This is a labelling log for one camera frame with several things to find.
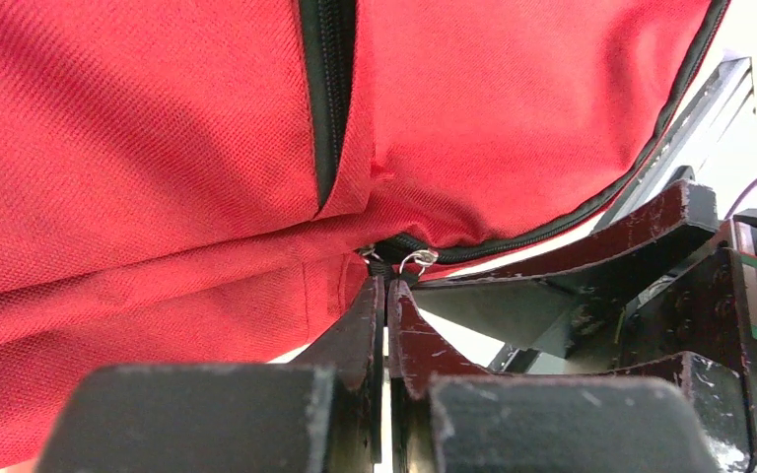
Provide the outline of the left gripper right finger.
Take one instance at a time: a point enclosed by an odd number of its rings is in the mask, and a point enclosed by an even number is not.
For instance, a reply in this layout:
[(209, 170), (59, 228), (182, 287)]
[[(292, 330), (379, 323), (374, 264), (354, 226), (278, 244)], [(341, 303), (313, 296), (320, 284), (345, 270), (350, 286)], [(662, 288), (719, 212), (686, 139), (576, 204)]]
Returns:
[(388, 369), (393, 468), (435, 472), (429, 388), (433, 375), (489, 371), (461, 355), (421, 315), (402, 280), (387, 289)]

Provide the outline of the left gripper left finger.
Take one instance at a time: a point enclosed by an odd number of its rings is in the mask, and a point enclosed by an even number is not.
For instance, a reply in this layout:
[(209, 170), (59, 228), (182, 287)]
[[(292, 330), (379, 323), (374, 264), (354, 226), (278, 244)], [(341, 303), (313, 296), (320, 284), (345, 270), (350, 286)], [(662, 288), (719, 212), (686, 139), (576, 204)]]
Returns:
[(324, 472), (372, 472), (381, 462), (385, 287), (367, 279), (343, 315), (293, 359), (335, 369), (324, 439)]

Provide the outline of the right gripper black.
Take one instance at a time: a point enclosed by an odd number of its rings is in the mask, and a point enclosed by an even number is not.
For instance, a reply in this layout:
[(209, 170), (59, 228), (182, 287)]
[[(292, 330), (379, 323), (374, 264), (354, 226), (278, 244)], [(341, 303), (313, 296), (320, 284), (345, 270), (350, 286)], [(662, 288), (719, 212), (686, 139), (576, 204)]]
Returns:
[(713, 189), (679, 180), (552, 251), (420, 283), (416, 305), (521, 348), (568, 356), (669, 274), (617, 329), (614, 371), (663, 378), (692, 405), (722, 472), (757, 472), (757, 228), (718, 226)]

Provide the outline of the red backpack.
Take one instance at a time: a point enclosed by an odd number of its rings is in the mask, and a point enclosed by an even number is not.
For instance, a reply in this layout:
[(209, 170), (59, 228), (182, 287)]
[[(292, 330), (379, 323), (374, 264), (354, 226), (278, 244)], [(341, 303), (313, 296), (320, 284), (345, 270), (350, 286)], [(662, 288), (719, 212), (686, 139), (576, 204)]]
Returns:
[(366, 277), (565, 233), (724, 1), (0, 1), (0, 468), (98, 368), (268, 361)]

